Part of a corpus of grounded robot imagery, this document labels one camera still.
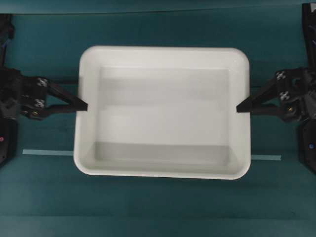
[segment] white plastic tray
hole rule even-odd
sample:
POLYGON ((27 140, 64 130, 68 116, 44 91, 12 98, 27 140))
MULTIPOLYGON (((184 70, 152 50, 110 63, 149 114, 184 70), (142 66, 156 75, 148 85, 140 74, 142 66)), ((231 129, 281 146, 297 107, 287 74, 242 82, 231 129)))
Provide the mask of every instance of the white plastic tray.
POLYGON ((96 175, 236 179, 250 166, 249 62, 233 48, 95 46, 74 160, 96 175))

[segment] tray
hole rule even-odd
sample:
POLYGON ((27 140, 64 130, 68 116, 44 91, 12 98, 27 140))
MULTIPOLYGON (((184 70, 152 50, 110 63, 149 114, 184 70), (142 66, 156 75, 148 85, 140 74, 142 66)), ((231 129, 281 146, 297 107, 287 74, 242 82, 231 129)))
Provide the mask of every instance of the tray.
POLYGON ((236 179, 250 166, 249 62, 234 48, 94 46, 79 66, 86 174, 236 179))

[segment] dark green surface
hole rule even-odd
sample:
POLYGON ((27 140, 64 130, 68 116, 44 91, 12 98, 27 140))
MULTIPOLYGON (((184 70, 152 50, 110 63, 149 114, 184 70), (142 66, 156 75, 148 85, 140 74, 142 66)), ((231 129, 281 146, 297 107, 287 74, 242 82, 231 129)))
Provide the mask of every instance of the dark green surface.
MULTIPOLYGON (((300 5, 16 15, 7 66, 76 80, 80 55, 96 44, 236 47, 259 86, 276 70, 306 65, 300 19, 300 5)), ((17 156, 0 169, 0 237, 314 237, 316 176, 298 161, 296 124, 253 117, 251 125, 252 153, 282 161, 253 161, 241 179, 221 181, 88 176, 72 157, 22 155, 72 150, 74 115, 21 118, 17 156)))
POLYGON ((188 11, 254 6, 300 5, 312 0, 2 0, 0 12, 19 14, 188 11))

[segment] light blue tape strip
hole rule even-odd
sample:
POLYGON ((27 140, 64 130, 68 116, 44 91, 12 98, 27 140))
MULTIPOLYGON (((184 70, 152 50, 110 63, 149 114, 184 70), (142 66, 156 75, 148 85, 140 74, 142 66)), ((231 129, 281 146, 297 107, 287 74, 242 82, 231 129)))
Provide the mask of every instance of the light blue tape strip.
POLYGON ((24 155, 73 156, 73 151, 23 150, 24 155))
MULTIPOLYGON (((54 150, 23 150, 24 155, 40 155, 40 156, 73 156, 73 151, 54 151, 54 150)), ((281 161, 279 155, 251 155, 252 160, 276 160, 281 161)))
POLYGON ((251 155, 252 160, 276 160, 281 161, 281 155, 251 155))

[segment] teal table surface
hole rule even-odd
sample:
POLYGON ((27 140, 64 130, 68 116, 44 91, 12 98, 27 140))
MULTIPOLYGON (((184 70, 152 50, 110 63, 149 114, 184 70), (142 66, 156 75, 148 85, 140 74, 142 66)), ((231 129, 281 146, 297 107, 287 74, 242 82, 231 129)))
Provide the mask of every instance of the teal table surface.
MULTIPOLYGON (((73 93, 93 45, 235 47, 249 59, 251 91, 307 65, 301 1, 4 2, 2 11, 19 13, 6 66, 73 93)), ((71 151, 74 114, 21 117, 16 156, 0 168, 0 237, 314 237, 316 175, 299 161, 297 125, 252 117, 252 153, 281 161, 253 160, 242 178, 224 181, 85 175, 72 157, 22 154, 71 151)))

